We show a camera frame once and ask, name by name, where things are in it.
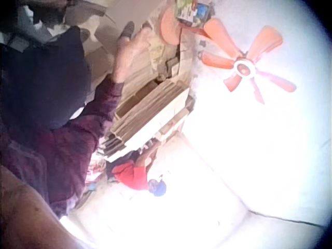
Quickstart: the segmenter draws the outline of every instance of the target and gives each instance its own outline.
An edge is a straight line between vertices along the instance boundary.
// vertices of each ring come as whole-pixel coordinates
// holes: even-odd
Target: person in red shirt
[[[161,179],[147,180],[147,174],[156,159],[157,150],[161,143],[158,141],[152,147],[145,150],[141,155],[138,151],[131,151],[114,162],[106,163],[107,177],[115,178],[118,182],[135,190],[149,190],[154,196],[163,196],[166,192],[166,184]],[[145,166],[145,161],[150,158],[151,162]]]

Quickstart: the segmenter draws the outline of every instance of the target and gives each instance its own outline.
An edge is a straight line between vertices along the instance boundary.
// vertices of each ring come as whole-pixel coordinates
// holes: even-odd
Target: hand
[[[115,56],[113,82],[122,83],[125,81],[135,56],[148,48],[148,38],[150,35],[151,28],[144,27],[132,40],[128,37],[120,37],[118,39],[118,52]]]

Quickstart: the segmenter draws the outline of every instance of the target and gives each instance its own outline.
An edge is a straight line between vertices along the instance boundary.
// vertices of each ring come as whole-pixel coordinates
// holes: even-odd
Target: man
[[[52,77],[64,76],[65,80],[69,78],[71,81],[75,80],[75,76],[79,78],[77,68],[70,68],[75,72],[74,75],[69,75],[68,68],[63,68],[61,61],[66,59],[75,61],[75,65],[80,66],[82,74],[86,73],[86,65],[82,62],[84,54],[80,44],[79,29],[71,28],[64,34],[67,37],[44,45],[37,53],[35,50],[29,51],[32,56],[40,53],[43,55],[38,61],[33,61],[41,67],[33,68],[33,65],[26,65],[31,69],[34,77],[29,76],[28,72],[24,72],[22,75],[14,74],[15,63],[11,61],[13,58],[9,57],[6,54],[6,48],[2,47],[1,165],[19,180],[34,188],[58,218],[66,215],[80,198],[85,186],[91,155],[98,146],[99,138],[112,125],[128,69],[134,57],[148,47],[147,38],[151,28],[142,28],[135,38],[130,40],[133,30],[132,22],[125,27],[118,40],[118,52],[113,73],[107,75],[97,87],[94,100],[87,104],[80,116],[61,127],[59,126],[69,116],[69,112],[62,103],[55,101],[57,98],[54,98],[54,95],[59,94],[59,99],[69,96],[68,104],[70,105],[72,104],[70,102],[71,93],[75,94],[75,89],[69,87],[68,92],[62,93],[52,91],[53,84],[56,83],[53,82]],[[57,68],[48,68],[47,63],[52,63],[53,58]],[[42,67],[42,59],[45,60],[44,67]],[[44,85],[48,84],[51,89],[47,93],[47,87],[44,87],[43,95],[46,97],[29,89],[32,87],[36,90],[36,86],[40,86],[40,81]],[[31,99],[31,96],[36,98],[33,100],[33,104],[26,102],[27,99]],[[43,104],[49,106],[50,110],[57,110],[54,111],[57,118],[51,117],[51,121],[49,121],[47,109],[39,106]],[[34,112],[34,107],[37,107],[38,112]],[[23,113],[22,109],[31,114],[33,118]]]
[[[166,184],[163,180],[151,179],[147,181],[147,174],[156,159],[160,142],[145,150],[141,155],[138,151],[132,151],[112,163],[106,162],[106,174],[108,178],[114,177],[118,182],[135,190],[149,190],[154,196],[163,196],[166,192]]]

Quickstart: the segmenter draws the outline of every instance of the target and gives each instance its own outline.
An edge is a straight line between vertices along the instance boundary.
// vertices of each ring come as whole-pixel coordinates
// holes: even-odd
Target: stack of wooden boards
[[[168,79],[155,85],[141,100],[142,91],[139,91],[128,101],[132,103],[126,103],[117,110],[119,119],[111,129],[113,135],[101,143],[99,153],[111,156],[123,146],[138,149],[185,108],[189,92],[186,84]]]

